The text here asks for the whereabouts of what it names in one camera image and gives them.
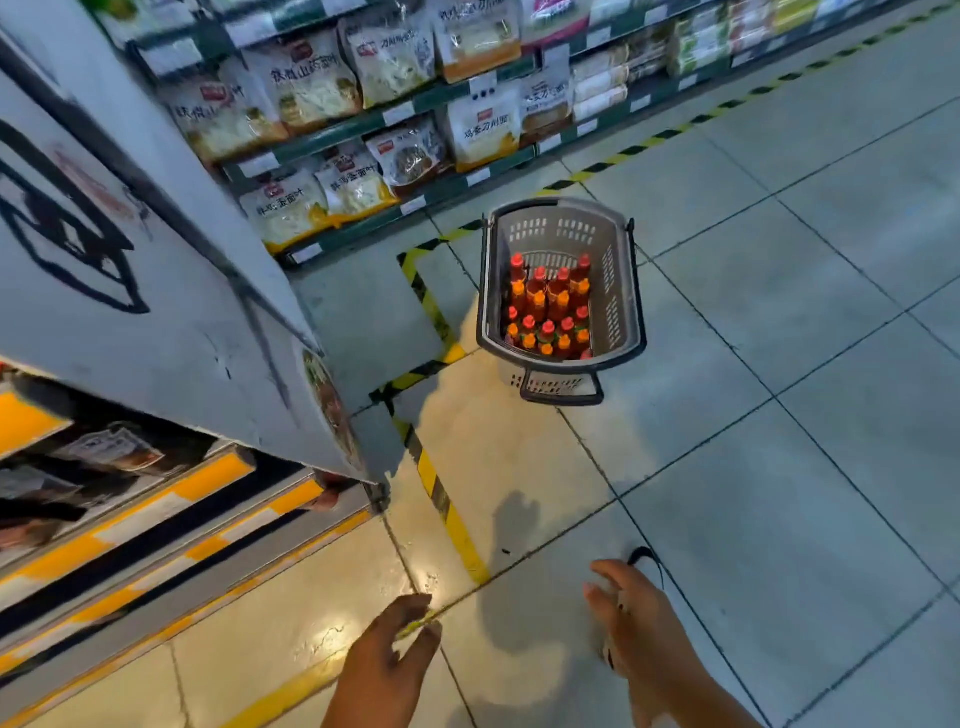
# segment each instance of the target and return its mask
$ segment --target grout line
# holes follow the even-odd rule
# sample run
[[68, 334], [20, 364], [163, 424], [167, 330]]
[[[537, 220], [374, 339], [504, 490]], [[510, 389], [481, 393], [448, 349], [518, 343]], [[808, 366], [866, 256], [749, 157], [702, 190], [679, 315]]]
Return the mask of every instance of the grout line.
[[856, 663], [853, 667], [848, 669], [839, 678], [837, 678], [832, 685], [830, 685], [823, 692], [821, 692], [819, 695], [813, 698], [813, 700], [805, 708], [803, 708], [802, 710], [800, 710], [799, 713], [797, 713], [795, 716], [787, 720], [786, 723], [783, 724], [783, 728], [788, 728], [788, 726], [793, 725], [802, 717], [804, 717], [806, 714], [808, 714], [810, 711], [812, 711], [814, 708], [816, 708], [817, 705], [819, 705], [820, 702], [825, 697], [827, 697], [830, 693], [836, 691], [836, 689], [839, 688], [843, 683], [845, 683], [855, 672], [857, 672], [861, 667], [863, 667], [864, 665], [869, 663], [872, 659], [874, 659], [874, 657], [878, 655], [880, 652], [882, 652], [883, 649], [887, 647], [887, 645], [892, 643], [897, 637], [899, 637], [904, 632], [906, 632], [910, 627], [912, 627], [917, 621], [920, 620], [920, 618], [924, 614], [926, 614], [933, 607], [934, 604], [936, 604], [938, 601], [940, 601], [940, 599], [942, 599], [945, 595], [949, 593], [950, 593], [949, 589], [944, 588], [943, 590], [941, 590], [937, 595], [935, 595], [932, 599], [930, 599], [930, 601], [928, 601], [923, 607], [921, 607], [916, 614], [911, 616], [904, 624], [902, 624], [900, 627], [894, 630], [894, 633], [890, 635], [890, 637], [888, 637], [886, 640], [884, 640], [879, 645], [877, 645], [872, 650], [870, 650], [870, 652], [864, 655], [864, 657], [861, 658], [858, 663]]

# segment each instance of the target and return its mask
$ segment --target food bag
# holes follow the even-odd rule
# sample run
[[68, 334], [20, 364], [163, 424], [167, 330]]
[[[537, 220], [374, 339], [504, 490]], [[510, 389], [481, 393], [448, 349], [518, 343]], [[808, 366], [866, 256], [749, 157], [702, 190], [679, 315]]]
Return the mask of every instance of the food bag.
[[437, 76], [433, 29], [420, 5], [396, 0], [343, 17], [337, 28], [360, 79], [364, 109], [395, 101]]
[[446, 145], [433, 118], [423, 116], [367, 140], [383, 179], [398, 197], [449, 167]]
[[324, 191], [308, 169], [277, 177], [242, 195], [240, 207], [272, 254], [333, 225]]
[[517, 0], [427, 0], [427, 9], [452, 84], [520, 57]]
[[457, 172], [469, 172], [519, 149], [521, 106], [517, 82], [450, 103], [445, 122]]
[[224, 61], [216, 75], [164, 85], [158, 94], [207, 166], [289, 136], [266, 89], [237, 58]]
[[316, 178], [326, 196], [330, 222], [336, 226], [399, 202], [377, 171], [376, 160], [357, 139], [329, 150]]
[[570, 122], [573, 83], [568, 65], [551, 65], [520, 80], [523, 94], [523, 132], [526, 146], [558, 132]]

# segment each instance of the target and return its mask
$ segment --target black graffiti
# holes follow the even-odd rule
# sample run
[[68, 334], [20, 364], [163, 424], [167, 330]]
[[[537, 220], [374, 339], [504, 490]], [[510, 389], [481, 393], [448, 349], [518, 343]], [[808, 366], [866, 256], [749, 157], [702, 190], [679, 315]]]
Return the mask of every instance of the black graffiti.
[[[6, 144], [18, 154], [27, 165], [76, 205], [99, 230], [99, 233], [92, 230], [87, 223], [37, 189], [0, 158], [0, 177], [6, 177], [20, 189], [23, 193], [23, 206], [33, 219], [24, 214], [20, 206], [5, 199], [2, 192], [0, 218], [7, 223], [31, 260], [45, 273], [93, 301], [126, 313], [149, 313], [150, 307], [141, 298], [136, 276], [127, 261], [126, 251], [133, 250], [133, 244], [127, 236], [53, 161], [40, 152], [23, 133], [3, 120], [0, 120], [0, 144]], [[122, 301], [110, 293], [98, 290], [58, 263], [41, 257], [26, 234], [26, 229], [42, 235], [105, 279], [122, 285], [130, 300]]]

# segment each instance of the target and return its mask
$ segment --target sticker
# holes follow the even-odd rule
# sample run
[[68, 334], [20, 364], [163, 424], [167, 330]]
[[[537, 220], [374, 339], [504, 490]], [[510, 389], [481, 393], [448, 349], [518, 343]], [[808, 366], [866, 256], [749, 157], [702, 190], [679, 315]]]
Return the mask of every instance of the sticker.
[[272, 12], [255, 12], [225, 24], [224, 30], [236, 48], [246, 48], [277, 35]]
[[551, 149], [556, 149], [563, 140], [558, 133], [555, 133], [553, 136], [548, 136], [537, 145], [537, 154], [541, 155], [544, 152], [549, 152]]
[[470, 93], [474, 96], [491, 88], [496, 88], [496, 71], [487, 71], [470, 79]]
[[630, 104], [630, 113], [634, 113], [634, 111], [640, 111], [641, 109], [646, 109], [648, 106], [650, 106], [651, 101], [652, 99], [650, 98], [649, 93], [646, 96], [637, 99]]
[[197, 44], [193, 42], [193, 38], [189, 37], [175, 40], [158, 48], [141, 51], [140, 56], [150, 66], [150, 70], [158, 76], [166, 76], [168, 73], [197, 65], [204, 60]]
[[647, 11], [647, 14], [643, 16], [644, 25], [654, 25], [655, 23], [662, 23], [666, 20], [666, 6], [659, 5], [655, 8], [652, 8]]
[[406, 217], [411, 212], [416, 212], [419, 209], [426, 207], [426, 198], [423, 195], [420, 195], [416, 200], [411, 200], [408, 203], [403, 203], [400, 206], [400, 212], [403, 213], [403, 216]]
[[677, 84], [677, 90], [683, 91], [686, 88], [690, 88], [692, 85], [697, 83], [697, 74], [693, 73], [687, 76], [685, 79], [680, 79], [680, 82]]
[[467, 175], [467, 187], [473, 187], [475, 184], [479, 184], [483, 180], [488, 180], [489, 178], [490, 167], [478, 169], [476, 172]]
[[189, 556], [181, 556], [174, 559], [169, 564], [164, 564], [159, 569], [152, 571], [142, 579], [134, 581], [129, 586], [129, 589], [132, 589], [135, 592], [148, 592], [151, 589], [155, 589], [160, 584], [170, 581], [174, 576], [184, 573], [190, 567], [194, 567], [199, 563], [199, 561], [191, 559]]
[[593, 31], [587, 35], [587, 48], [596, 48], [598, 45], [603, 45], [608, 40], [610, 40], [611, 28], [608, 25], [606, 28], [601, 28], [598, 31]]
[[597, 131], [597, 120], [590, 119], [586, 124], [581, 124], [577, 127], [577, 136], [586, 136], [590, 132]]
[[320, 243], [314, 243], [313, 245], [307, 246], [301, 251], [290, 253], [290, 259], [300, 265], [305, 263], [307, 260], [312, 260], [313, 258], [317, 257], [317, 255], [323, 251], [324, 249], [320, 247]]
[[235, 544], [244, 536], [252, 534], [257, 528], [265, 526], [267, 523], [273, 523], [279, 517], [280, 514], [273, 508], [264, 508], [259, 513], [254, 513], [248, 519], [243, 519], [236, 525], [231, 526], [225, 531], [221, 531], [217, 535], [224, 541]]
[[383, 123], [388, 127], [392, 127], [394, 124], [399, 124], [401, 121], [406, 121], [411, 116], [414, 115], [414, 103], [408, 101], [406, 104], [400, 104], [398, 107], [393, 107], [392, 109], [387, 109], [383, 112]]
[[186, 510], [191, 505], [193, 505], [192, 500], [187, 500], [176, 493], [168, 493], [166, 496], [159, 497], [154, 502], [132, 511], [129, 515], [121, 517], [119, 521], [95, 532], [93, 536], [105, 544], [120, 546], [153, 528], [158, 523], [166, 521], [171, 516], [176, 516], [177, 513]]
[[240, 162], [240, 171], [243, 172], [244, 177], [251, 179], [273, 169], [278, 169], [279, 166], [280, 163], [276, 160], [276, 155], [273, 152], [267, 152], [265, 155]]

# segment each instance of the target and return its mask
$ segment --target hand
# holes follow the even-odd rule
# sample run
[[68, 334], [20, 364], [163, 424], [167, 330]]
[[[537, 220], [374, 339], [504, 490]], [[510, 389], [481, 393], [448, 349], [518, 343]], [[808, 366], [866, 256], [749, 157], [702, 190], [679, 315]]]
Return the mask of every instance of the hand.
[[424, 627], [402, 660], [394, 652], [394, 639], [405, 626], [426, 617], [431, 598], [399, 597], [353, 643], [322, 728], [410, 725], [443, 629], [438, 622]]

